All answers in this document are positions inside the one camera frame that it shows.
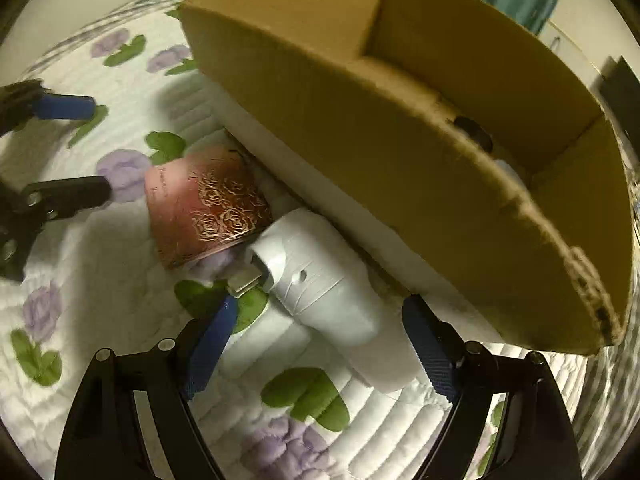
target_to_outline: screw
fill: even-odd
[[[106,361],[110,355],[111,355],[111,350],[109,350],[108,348],[100,348],[95,353],[95,358],[98,361]]]
[[[482,345],[478,341],[467,341],[465,343],[465,349],[471,355],[480,355],[482,352]]]
[[[39,191],[34,191],[33,193],[29,193],[29,196],[27,197],[27,205],[29,207],[33,207],[36,204],[39,204],[41,200],[42,193],[40,193]]]
[[[175,346],[175,341],[170,337],[167,337],[166,339],[162,339],[162,341],[158,343],[158,348],[161,349],[163,352],[168,352],[174,346]]]
[[[13,238],[7,240],[2,246],[2,259],[8,262],[12,258],[12,256],[14,256],[17,249],[18,242],[16,242]]]
[[[545,357],[540,352],[529,352],[527,355],[529,361],[535,365],[541,365],[545,363]]]

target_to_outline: quilted bedspread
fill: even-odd
[[[44,85],[93,96],[97,113],[85,124],[31,120],[0,142],[2,177],[17,188],[92,174],[107,176],[114,188],[107,206],[47,225],[22,284],[0,283],[0,416],[45,480],[53,477],[66,414],[95,351],[139,352],[177,335],[191,314],[176,290],[209,285],[207,265],[217,264],[168,272],[149,231],[145,171],[224,136],[175,12],[165,5],[111,20],[97,38],[51,57],[39,75]],[[256,171],[276,215],[290,208],[286,192]],[[319,333],[273,301],[254,300],[242,307],[243,325],[206,391],[191,402],[227,477],[412,478],[450,409],[427,376],[394,394],[377,392]],[[547,357],[573,416],[587,359]],[[150,456],[156,474],[169,478],[143,397]],[[335,400],[327,406],[327,399]],[[501,409],[496,397],[470,478],[484,467]]]

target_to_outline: white plastic object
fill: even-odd
[[[321,332],[377,390],[399,390],[422,371],[399,309],[375,293],[364,262],[324,217],[306,209],[284,215],[248,248],[247,259],[267,270],[263,289]]]
[[[513,180],[515,180],[518,184],[520,184],[524,189],[527,189],[524,181],[520,178],[520,175],[516,170],[514,170],[506,161],[501,158],[497,158],[494,162],[501,168],[507,175],[509,175]]]

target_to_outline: green leaf print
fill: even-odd
[[[178,66],[174,66],[167,70],[164,75],[178,75],[184,72],[190,72],[191,70],[197,70],[198,65],[193,59],[189,59],[188,57],[182,60],[182,64]]]
[[[174,286],[175,297],[194,318],[210,315],[224,301],[228,294],[226,281],[218,280],[212,286],[205,286],[193,280],[181,280]],[[238,320],[233,333],[238,333],[253,323],[264,310],[269,296],[254,287],[238,298]]]
[[[254,286],[238,298],[238,321],[233,333],[242,332],[262,313],[269,301],[269,295],[261,288]]]
[[[155,166],[181,158],[187,147],[186,141],[181,136],[171,132],[149,132],[145,142],[148,147],[158,150],[149,157]]]
[[[193,280],[181,280],[174,286],[175,297],[195,319],[212,314],[228,294],[226,282],[220,280],[212,286],[205,286]]]
[[[329,431],[342,431],[349,424],[349,410],[321,368],[284,370],[265,385],[260,396],[272,408],[293,405],[290,416],[302,422],[311,416]]]
[[[36,382],[41,386],[51,386],[60,380],[62,375],[62,358],[60,352],[49,350],[40,360],[40,376]]]
[[[133,38],[133,40],[131,40],[131,43],[129,44],[125,43],[123,46],[120,47],[120,49],[117,52],[115,52],[114,54],[111,54],[107,59],[105,59],[104,65],[105,66],[121,65],[124,62],[128,61],[129,59],[132,59],[138,56],[139,54],[142,54],[142,51],[145,49],[145,47],[146,47],[146,37],[144,36],[144,34],[139,34],[135,38]]]
[[[494,451],[494,445],[495,445],[495,437],[497,436],[497,433],[492,434],[492,436],[490,437],[489,440],[489,449],[486,450],[486,453],[484,454],[484,456],[480,459],[480,462],[478,463],[478,475],[482,476],[484,474],[484,471],[486,470],[486,467],[489,465],[489,459],[491,458],[491,453]]]
[[[97,105],[97,107],[95,107],[94,116],[76,130],[75,135],[71,137],[71,139],[69,139],[66,147],[74,147],[78,143],[78,141],[86,136],[86,134],[88,134],[98,124],[105,120],[108,114],[109,109],[105,105]]]
[[[495,405],[495,408],[491,414],[491,422],[492,424],[498,428],[500,426],[500,421],[502,420],[502,410],[504,409],[504,401],[501,400],[498,404]]]
[[[60,380],[62,375],[60,352],[49,350],[41,354],[40,345],[31,344],[24,330],[11,332],[11,344],[20,368],[28,378],[41,386],[51,386]]]

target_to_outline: rose pattern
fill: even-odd
[[[112,54],[129,41],[128,28],[119,28],[111,34],[107,34],[91,46],[91,57],[103,57]]]
[[[158,72],[163,68],[177,65],[184,58],[191,56],[191,49],[183,44],[174,45],[166,50],[161,50],[153,56],[146,65],[146,71]]]
[[[41,343],[48,340],[56,329],[62,314],[60,290],[55,283],[34,290],[22,306],[25,330],[31,338]]]
[[[327,447],[316,430],[285,415],[247,436],[240,463],[259,479],[319,480],[335,462]]]
[[[229,237],[238,238],[255,226],[255,219],[252,221],[249,216],[238,209],[225,209],[220,220]]]
[[[246,185],[232,179],[229,176],[226,176],[222,179],[221,187],[224,193],[234,196],[246,195],[248,191]]]
[[[254,206],[255,208],[260,209],[264,209],[265,207],[267,207],[267,202],[265,199],[263,199],[257,192],[256,189],[250,189],[249,192],[246,194],[247,198],[249,199],[249,203]]]
[[[220,240],[220,235],[223,234],[223,228],[218,221],[218,217],[211,213],[194,211],[191,213],[191,222],[194,229],[196,229],[198,238],[203,242]]]
[[[135,202],[145,195],[145,173],[151,167],[151,161],[143,153],[115,150],[98,161],[95,173],[109,182],[114,202]]]
[[[231,202],[218,190],[218,179],[214,171],[203,173],[198,179],[198,197],[207,207],[231,208]]]

